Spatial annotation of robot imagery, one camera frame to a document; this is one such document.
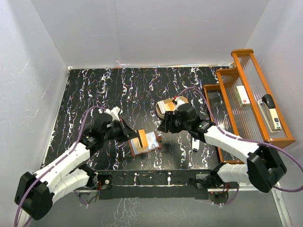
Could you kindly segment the stack of credit cards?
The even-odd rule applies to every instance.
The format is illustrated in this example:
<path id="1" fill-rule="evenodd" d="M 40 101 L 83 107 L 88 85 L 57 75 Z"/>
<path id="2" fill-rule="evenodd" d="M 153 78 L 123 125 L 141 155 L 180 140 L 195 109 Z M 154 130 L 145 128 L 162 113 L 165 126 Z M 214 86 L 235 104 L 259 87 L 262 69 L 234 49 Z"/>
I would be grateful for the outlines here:
<path id="1" fill-rule="evenodd" d="M 165 101 L 161 100 L 157 102 L 156 111 L 159 116 L 165 115 L 165 112 L 169 110 L 170 110 L 169 105 L 166 104 Z"/>

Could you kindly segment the brown leather card holder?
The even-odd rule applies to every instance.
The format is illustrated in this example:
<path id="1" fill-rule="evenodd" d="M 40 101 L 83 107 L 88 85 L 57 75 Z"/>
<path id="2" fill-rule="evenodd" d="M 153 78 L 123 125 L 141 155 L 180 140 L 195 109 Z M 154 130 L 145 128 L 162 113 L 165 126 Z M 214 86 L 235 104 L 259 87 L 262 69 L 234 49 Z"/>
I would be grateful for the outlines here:
<path id="1" fill-rule="evenodd" d="M 138 137 L 128 141 L 133 157 L 161 149 L 162 138 L 156 131 L 146 133 L 145 130 L 137 130 L 136 132 Z"/>

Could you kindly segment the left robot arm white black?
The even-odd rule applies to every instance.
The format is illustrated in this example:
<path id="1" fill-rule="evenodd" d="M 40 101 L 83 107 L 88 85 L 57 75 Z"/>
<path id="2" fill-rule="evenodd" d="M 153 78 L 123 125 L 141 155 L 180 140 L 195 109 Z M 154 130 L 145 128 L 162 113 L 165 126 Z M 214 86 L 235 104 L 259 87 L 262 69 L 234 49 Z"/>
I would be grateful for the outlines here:
<path id="1" fill-rule="evenodd" d="M 102 149 L 104 142 L 125 142 L 138 138 L 125 121 L 113 113 L 104 113 L 94 124 L 80 132 L 79 139 L 55 161 L 35 173 L 24 173 L 18 184 L 14 202 L 34 220 L 43 218 L 53 204 L 70 192 L 94 188 L 98 177 L 84 162 Z"/>

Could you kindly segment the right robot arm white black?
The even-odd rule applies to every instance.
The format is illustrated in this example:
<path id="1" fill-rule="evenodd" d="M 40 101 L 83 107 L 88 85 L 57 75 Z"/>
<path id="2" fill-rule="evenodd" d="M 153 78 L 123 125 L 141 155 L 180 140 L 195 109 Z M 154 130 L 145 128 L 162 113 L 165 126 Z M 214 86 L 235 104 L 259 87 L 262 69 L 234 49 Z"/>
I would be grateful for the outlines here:
<path id="1" fill-rule="evenodd" d="M 238 182 L 269 192 L 287 172 L 276 148 L 267 143 L 245 141 L 219 129 L 213 121 L 203 119 L 191 104 L 166 111 L 158 131 L 187 131 L 194 139 L 218 147 L 242 161 L 242 164 L 221 164 L 213 169 L 211 182 L 218 188 L 229 182 Z"/>

